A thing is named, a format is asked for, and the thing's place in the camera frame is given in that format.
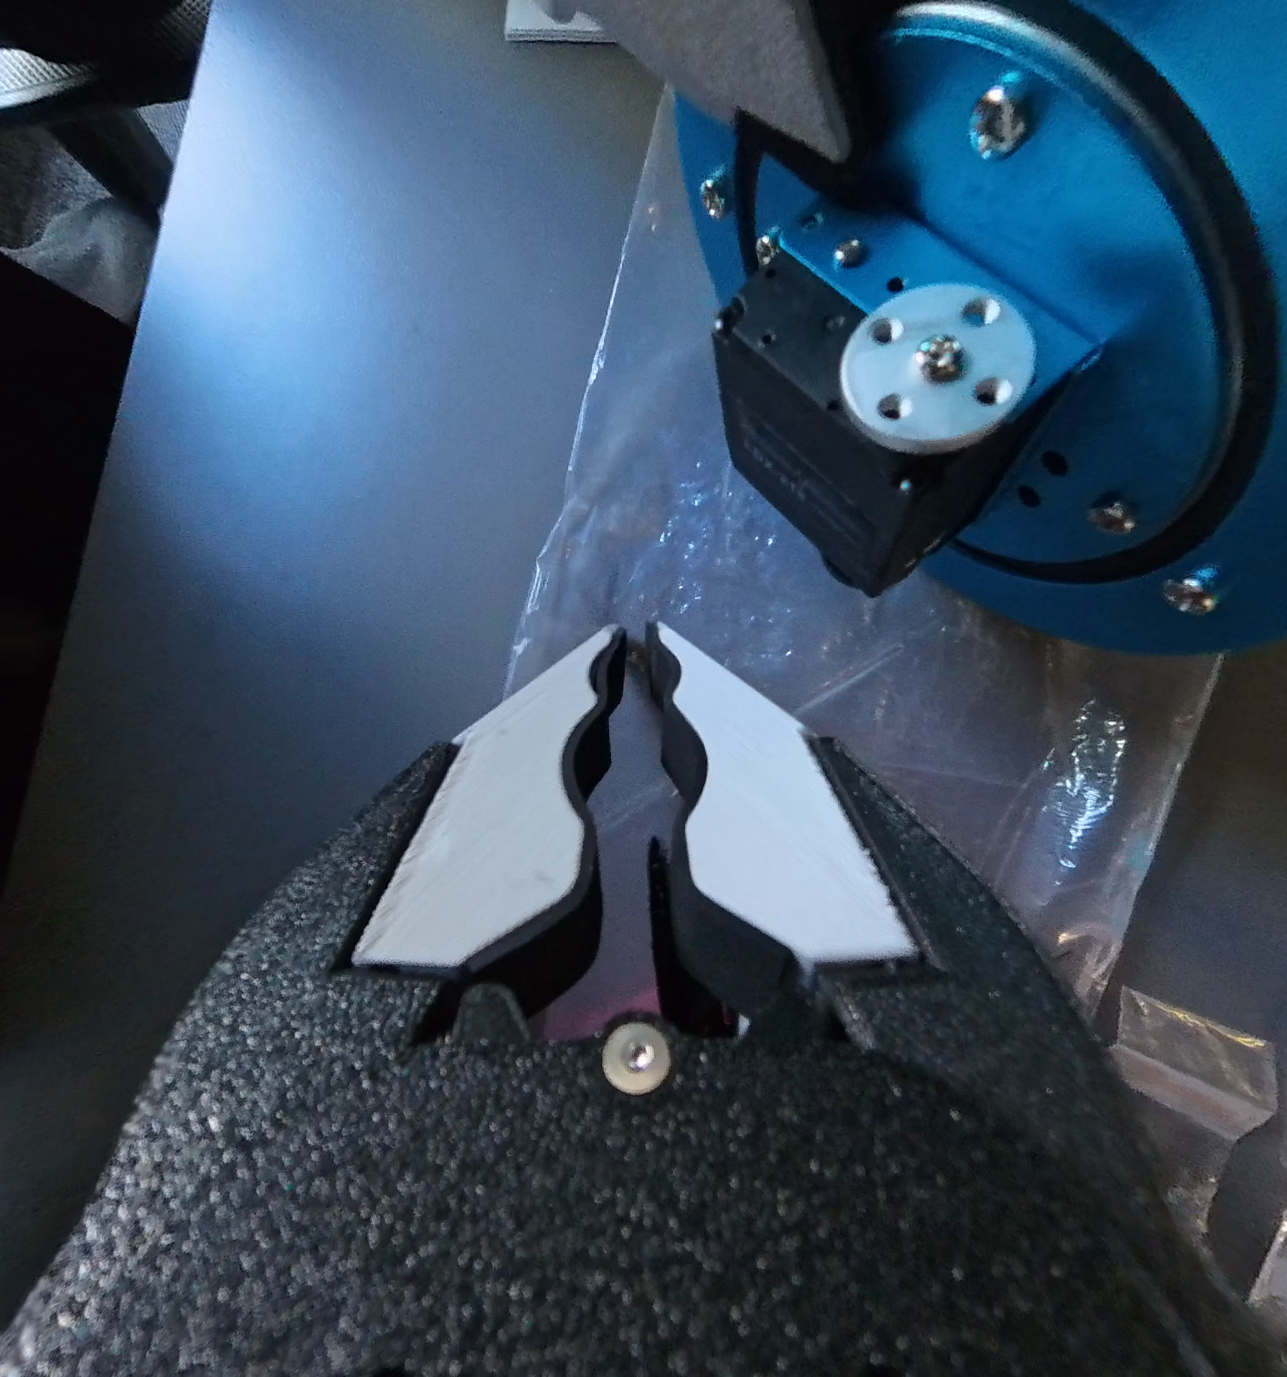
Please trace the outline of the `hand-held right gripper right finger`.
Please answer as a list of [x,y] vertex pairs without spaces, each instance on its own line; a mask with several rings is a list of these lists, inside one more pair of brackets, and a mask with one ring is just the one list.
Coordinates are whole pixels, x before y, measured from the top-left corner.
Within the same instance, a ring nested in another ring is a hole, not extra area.
[[682,798],[670,906],[686,974],[756,1021],[822,974],[917,962],[800,720],[662,623],[646,653]]

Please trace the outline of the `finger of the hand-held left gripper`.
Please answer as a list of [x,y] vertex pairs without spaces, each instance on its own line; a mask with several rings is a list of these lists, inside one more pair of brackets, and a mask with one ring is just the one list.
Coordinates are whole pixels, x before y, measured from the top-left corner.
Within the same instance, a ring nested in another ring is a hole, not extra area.
[[621,47],[710,115],[746,114],[829,161],[853,140],[810,2],[624,2]]

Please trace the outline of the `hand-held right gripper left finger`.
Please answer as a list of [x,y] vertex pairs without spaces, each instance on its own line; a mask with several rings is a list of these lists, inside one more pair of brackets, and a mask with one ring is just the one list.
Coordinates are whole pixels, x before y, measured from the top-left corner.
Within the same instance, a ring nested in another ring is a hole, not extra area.
[[455,740],[355,968],[500,984],[530,1017],[586,974],[603,926],[586,802],[610,766],[625,650],[624,629],[600,629]]

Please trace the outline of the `blue robot arm base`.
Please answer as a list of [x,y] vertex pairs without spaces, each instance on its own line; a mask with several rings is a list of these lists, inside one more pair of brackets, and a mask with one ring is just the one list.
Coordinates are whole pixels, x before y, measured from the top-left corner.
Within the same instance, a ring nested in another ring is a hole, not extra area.
[[843,585],[1287,637],[1287,3],[850,18],[831,166],[676,96],[738,474]]

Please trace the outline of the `grey desk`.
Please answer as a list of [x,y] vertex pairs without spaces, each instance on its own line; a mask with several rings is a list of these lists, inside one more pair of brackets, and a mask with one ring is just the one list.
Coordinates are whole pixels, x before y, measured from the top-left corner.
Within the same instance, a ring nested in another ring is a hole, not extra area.
[[[243,921],[501,698],[659,91],[498,27],[209,23],[0,914],[0,1333]],[[1287,1035],[1287,641],[1219,670],[1135,918]]]

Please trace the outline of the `white instruction sheet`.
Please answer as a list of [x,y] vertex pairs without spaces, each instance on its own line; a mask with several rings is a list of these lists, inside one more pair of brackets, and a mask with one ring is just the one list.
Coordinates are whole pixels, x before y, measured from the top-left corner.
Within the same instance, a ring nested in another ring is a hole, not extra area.
[[504,6],[503,36],[510,44],[610,44],[577,2],[515,2]]

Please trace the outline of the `clear plastic bag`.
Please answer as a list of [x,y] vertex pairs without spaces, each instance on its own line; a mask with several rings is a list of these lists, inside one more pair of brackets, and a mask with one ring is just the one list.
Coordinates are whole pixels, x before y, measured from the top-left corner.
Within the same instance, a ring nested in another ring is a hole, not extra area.
[[665,91],[507,692],[603,625],[642,646],[665,623],[908,802],[1105,1042],[1140,999],[1196,1008],[1144,971],[1135,900],[1220,662],[1061,641],[923,571],[879,599],[840,586],[731,465],[716,310]]

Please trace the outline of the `pile of small screw bags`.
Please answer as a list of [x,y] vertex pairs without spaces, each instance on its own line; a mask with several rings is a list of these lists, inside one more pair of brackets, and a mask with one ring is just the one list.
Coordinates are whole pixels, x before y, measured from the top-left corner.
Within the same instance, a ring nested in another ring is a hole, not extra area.
[[[1163,1197],[1207,1242],[1222,1175],[1241,1140],[1277,1127],[1278,1161],[1287,1169],[1287,1041],[1280,1054],[1274,1042],[1123,990],[1111,1053],[1159,1151]],[[1287,1334],[1287,1206],[1250,1301]]]

